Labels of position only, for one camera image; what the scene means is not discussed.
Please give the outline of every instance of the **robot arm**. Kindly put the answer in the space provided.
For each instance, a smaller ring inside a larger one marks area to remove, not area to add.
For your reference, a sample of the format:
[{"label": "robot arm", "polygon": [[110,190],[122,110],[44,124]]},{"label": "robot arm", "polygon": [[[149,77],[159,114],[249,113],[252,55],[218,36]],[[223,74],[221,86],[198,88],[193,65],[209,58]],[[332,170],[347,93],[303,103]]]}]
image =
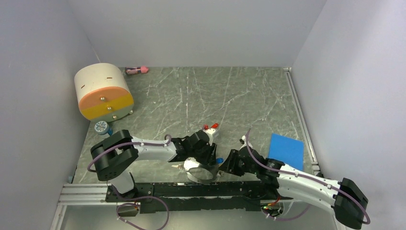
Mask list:
[{"label": "robot arm", "polygon": [[364,212],[351,199],[333,189],[335,187],[349,194],[365,209],[368,199],[352,180],[343,178],[339,182],[302,172],[282,161],[263,158],[249,145],[252,155],[258,162],[278,172],[265,169],[254,161],[248,152],[246,142],[240,141],[243,146],[240,150],[232,149],[219,170],[237,176],[245,173],[256,174],[257,178],[274,188],[275,194],[322,208],[335,215],[340,223],[353,229],[361,229]]},{"label": "robot arm", "polygon": [[[203,165],[215,164],[217,129],[199,130],[184,138],[167,140],[145,140],[132,137],[128,130],[121,130],[93,146],[90,151],[95,172],[100,181],[110,181],[120,194],[136,190],[134,178],[127,167],[134,161],[161,160],[167,162],[185,161],[194,158]],[[117,153],[108,149],[118,147]]]}]

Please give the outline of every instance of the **gray marble floor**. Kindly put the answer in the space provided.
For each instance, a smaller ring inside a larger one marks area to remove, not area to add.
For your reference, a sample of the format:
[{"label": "gray marble floor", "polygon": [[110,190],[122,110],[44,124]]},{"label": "gray marble floor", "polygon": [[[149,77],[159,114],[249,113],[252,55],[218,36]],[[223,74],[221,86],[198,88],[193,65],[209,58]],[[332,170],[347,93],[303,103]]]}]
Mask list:
[{"label": "gray marble floor", "polygon": [[[217,156],[226,158],[240,147],[239,139],[252,127],[250,141],[267,156],[272,133],[304,140],[293,98],[281,68],[208,67],[150,68],[125,76],[134,97],[134,113],[112,123],[113,131],[128,129],[143,139],[183,137],[204,124],[220,124]],[[90,148],[101,141],[90,123],[74,183],[99,183],[87,172]],[[130,166],[136,182],[185,182],[186,173],[173,163],[136,161]],[[307,149],[304,171],[312,173]],[[220,181],[256,180],[254,175],[226,175]]]}]

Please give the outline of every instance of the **white cylinder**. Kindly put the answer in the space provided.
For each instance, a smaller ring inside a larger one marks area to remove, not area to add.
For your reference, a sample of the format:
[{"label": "white cylinder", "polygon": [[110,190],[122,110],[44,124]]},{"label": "white cylinder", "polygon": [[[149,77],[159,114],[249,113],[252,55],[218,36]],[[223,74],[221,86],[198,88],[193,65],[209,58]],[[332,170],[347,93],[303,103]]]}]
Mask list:
[{"label": "white cylinder", "polygon": [[127,115],[134,100],[120,69],[109,63],[87,66],[75,75],[79,110],[91,121],[111,122]]}]

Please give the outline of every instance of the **blue foam pad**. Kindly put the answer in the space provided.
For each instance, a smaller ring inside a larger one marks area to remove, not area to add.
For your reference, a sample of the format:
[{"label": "blue foam pad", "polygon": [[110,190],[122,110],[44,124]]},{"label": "blue foam pad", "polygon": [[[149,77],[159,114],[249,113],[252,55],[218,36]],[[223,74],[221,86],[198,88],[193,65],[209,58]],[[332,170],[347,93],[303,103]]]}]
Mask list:
[{"label": "blue foam pad", "polygon": [[303,149],[303,142],[272,133],[268,158],[283,161],[303,171]]}]

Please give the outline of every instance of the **white wall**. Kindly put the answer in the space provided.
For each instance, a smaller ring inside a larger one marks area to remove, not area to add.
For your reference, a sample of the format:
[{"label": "white wall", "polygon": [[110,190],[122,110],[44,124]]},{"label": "white wall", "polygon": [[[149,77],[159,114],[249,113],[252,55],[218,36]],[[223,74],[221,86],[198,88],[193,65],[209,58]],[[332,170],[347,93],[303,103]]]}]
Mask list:
[{"label": "white wall", "polygon": [[327,177],[353,179],[372,223],[406,225],[406,2],[329,0],[293,65]]},{"label": "white wall", "polygon": [[0,2],[0,223],[49,229],[88,122],[73,76],[96,63],[65,0]]},{"label": "white wall", "polygon": [[292,66],[326,0],[69,0],[117,66]]}]

